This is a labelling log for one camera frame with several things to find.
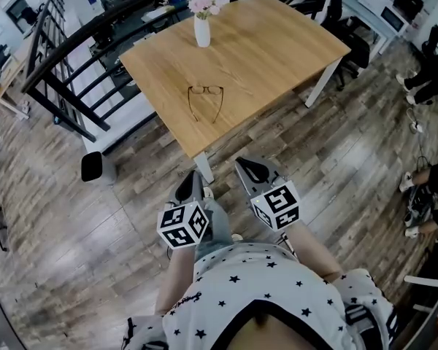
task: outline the white star-print shirt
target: white star-print shirt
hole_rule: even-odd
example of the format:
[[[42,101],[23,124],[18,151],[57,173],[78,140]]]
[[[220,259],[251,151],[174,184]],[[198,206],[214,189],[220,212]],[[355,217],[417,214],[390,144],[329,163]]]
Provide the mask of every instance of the white star-print shirt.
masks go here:
[[[135,327],[132,335],[125,334],[130,338],[126,350],[224,349],[253,317],[246,315],[253,313],[253,306],[276,316],[318,349],[365,349],[346,322],[351,305],[369,310],[384,349],[392,337],[389,328],[396,325],[393,305],[366,270],[349,271],[330,284],[272,244],[219,249],[195,263],[194,276],[183,299],[165,316],[131,318]]]

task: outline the foot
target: foot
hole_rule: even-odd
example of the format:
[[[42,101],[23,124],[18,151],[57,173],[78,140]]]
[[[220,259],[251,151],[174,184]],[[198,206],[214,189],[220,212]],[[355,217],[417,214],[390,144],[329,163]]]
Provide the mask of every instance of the foot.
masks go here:
[[[412,174],[408,171],[402,177],[401,184],[399,185],[399,190],[404,193],[406,190],[413,186],[414,183],[412,183]]]
[[[404,235],[408,238],[417,238],[418,234],[418,227],[407,228],[404,232]]]
[[[407,95],[407,96],[406,96],[406,100],[407,100],[407,102],[408,102],[410,105],[417,105],[417,104],[415,103],[414,96]]]
[[[212,198],[214,200],[214,193],[209,187],[203,187],[204,198]]]
[[[409,92],[410,89],[406,87],[406,84],[404,83],[405,78],[403,78],[400,74],[396,74],[396,80],[399,82],[399,84],[404,88],[406,92]]]
[[[234,233],[234,234],[232,235],[232,241],[233,241],[233,242],[237,242],[237,241],[241,241],[241,240],[243,240],[242,235],[239,235],[238,233]]]
[[[412,214],[411,213],[407,213],[407,215],[404,217],[404,224],[405,226],[408,228],[412,225]]]

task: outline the black pants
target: black pants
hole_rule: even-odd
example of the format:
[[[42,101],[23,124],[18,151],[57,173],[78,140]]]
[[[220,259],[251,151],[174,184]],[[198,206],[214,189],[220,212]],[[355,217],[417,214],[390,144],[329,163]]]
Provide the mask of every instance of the black pants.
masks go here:
[[[438,95],[438,56],[435,55],[427,60],[427,63],[422,65],[420,72],[413,78],[405,79],[406,88],[411,90],[414,87],[419,87],[427,82],[425,87],[421,88],[414,96],[415,103],[421,104],[428,101],[435,95]]]

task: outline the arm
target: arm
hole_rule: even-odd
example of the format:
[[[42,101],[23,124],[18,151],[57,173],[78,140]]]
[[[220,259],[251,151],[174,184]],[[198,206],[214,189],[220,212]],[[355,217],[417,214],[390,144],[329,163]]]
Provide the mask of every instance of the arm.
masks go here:
[[[314,237],[306,225],[299,223],[291,226],[285,233],[302,265],[329,282],[342,275],[342,268],[336,258]]]
[[[195,247],[174,250],[167,268],[166,278],[159,289],[155,313],[165,314],[185,294],[193,282]]]

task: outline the white cube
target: white cube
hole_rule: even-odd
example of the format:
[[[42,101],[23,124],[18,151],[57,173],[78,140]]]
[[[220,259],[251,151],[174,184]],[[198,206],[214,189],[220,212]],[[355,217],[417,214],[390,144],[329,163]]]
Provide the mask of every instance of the white cube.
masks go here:
[[[210,221],[198,201],[158,213],[157,231],[172,249],[197,245]]]
[[[251,199],[255,215],[274,232],[299,220],[300,198],[292,181]]]

